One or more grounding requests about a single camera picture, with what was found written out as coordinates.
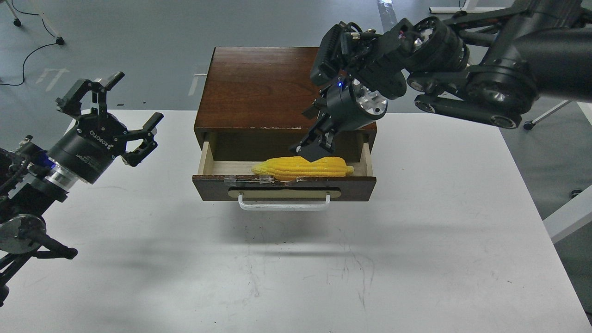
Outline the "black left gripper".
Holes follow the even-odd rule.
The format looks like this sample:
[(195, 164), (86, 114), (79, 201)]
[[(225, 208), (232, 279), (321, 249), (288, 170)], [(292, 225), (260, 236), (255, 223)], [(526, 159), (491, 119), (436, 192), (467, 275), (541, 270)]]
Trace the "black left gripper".
[(327, 92), (327, 114), (336, 132), (358, 130), (381, 119), (388, 107), (386, 97), (357, 79), (337, 79)]

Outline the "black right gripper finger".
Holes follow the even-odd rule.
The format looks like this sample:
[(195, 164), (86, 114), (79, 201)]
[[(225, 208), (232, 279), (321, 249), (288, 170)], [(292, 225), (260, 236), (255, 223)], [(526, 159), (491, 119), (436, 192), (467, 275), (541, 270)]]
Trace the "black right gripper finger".
[(333, 120), (318, 120), (313, 126), (314, 139), (311, 144), (311, 162), (333, 156), (334, 139), (339, 131)]
[[(330, 120), (330, 116), (326, 113), (325, 107), (313, 105), (302, 112), (303, 115), (312, 118), (317, 115), (317, 120)], [(297, 143), (290, 146), (290, 152), (294, 154), (311, 154), (311, 144), (313, 143), (314, 133), (313, 126), (311, 126), (305, 136)]]

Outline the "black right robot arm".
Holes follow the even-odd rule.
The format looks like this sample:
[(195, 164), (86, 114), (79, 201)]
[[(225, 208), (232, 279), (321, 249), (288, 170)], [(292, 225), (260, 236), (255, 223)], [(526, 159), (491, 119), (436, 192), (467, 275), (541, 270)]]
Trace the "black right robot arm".
[(517, 0), (379, 34), (339, 23), (324, 35), (309, 78), (322, 86), (303, 112), (315, 123), (290, 151), (330, 156), (335, 137), (381, 119), (410, 87), (425, 112), (514, 129), (541, 96), (591, 101), (591, 10), (580, 0)]

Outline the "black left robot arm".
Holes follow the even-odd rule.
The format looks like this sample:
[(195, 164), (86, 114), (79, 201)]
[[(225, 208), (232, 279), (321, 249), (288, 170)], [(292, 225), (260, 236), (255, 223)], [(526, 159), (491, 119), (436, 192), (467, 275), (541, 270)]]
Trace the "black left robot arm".
[[(50, 150), (27, 136), (11, 152), (1, 150), (1, 299), (7, 283), (30, 259), (73, 259), (77, 255), (47, 235), (43, 213), (63, 202), (77, 181), (93, 184), (121, 157), (135, 167), (156, 147), (156, 112), (139, 130), (129, 130), (110, 114), (106, 93), (124, 74), (108, 80), (78, 80), (57, 109), (74, 119)], [(370, 152), (378, 116), (363, 111), (366, 97), (358, 84), (341, 78), (336, 87), (321, 90), (304, 112), (316, 118), (304, 141), (285, 156), (283, 148), (302, 134), (300, 127), (264, 127), (262, 111), (247, 108), (247, 116), (228, 127), (195, 126), (202, 150), (192, 181), (205, 202), (249, 200), (339, 199), (363, 202), (376, 185)]]

